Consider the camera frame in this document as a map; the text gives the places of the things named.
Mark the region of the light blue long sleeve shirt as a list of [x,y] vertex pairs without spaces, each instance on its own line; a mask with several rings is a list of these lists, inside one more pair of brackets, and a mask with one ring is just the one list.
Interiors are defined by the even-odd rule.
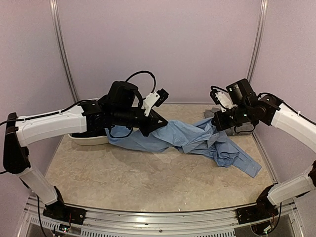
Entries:
[[168,148],[175,148],[180,153],[203,155],[214,160],[219,167],[233,165],[252,178],[262,168],[224,131],[217,131],[211,118],[194,124],[170,120],[147,137],[140,130],[130,131],[124,126],[115,126],[105,132],[110,144],[125,149],[162,153]]

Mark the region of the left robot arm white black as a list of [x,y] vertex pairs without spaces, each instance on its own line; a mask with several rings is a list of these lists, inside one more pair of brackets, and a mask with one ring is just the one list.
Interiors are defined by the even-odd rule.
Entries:
[[148,136],[167,125],[167,121],[153,110],[167,98],[164,89],[143,97],[137,86],[115,81],[109,92],[98,100],[82,100],[68,108],[35,116],[10,113],[4,122],[3,167],[17,175],[41,199],[44,216],[82,225],[86,210],[65,205],[60,191],[31,165],[28,146],[65,134],[111,130],[116,125],[138,128],[142,135]]

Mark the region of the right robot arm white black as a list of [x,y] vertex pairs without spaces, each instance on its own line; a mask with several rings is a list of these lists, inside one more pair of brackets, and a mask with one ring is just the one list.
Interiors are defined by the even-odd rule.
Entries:
[[[211,87],[210,97],[221,110],[215,112],[212,124],[218,131],[237,129],[245,123],[256,127],[260,122],[273,126],[316,150],[316,124],[294,110],[277,96],[256,94],[247,79],[222,89]],[[236,210],[238,223],[245,224],[280,215],[281,204],[316,189],[316,166],[280,184],[270,185],[258,196],[255,205]]]

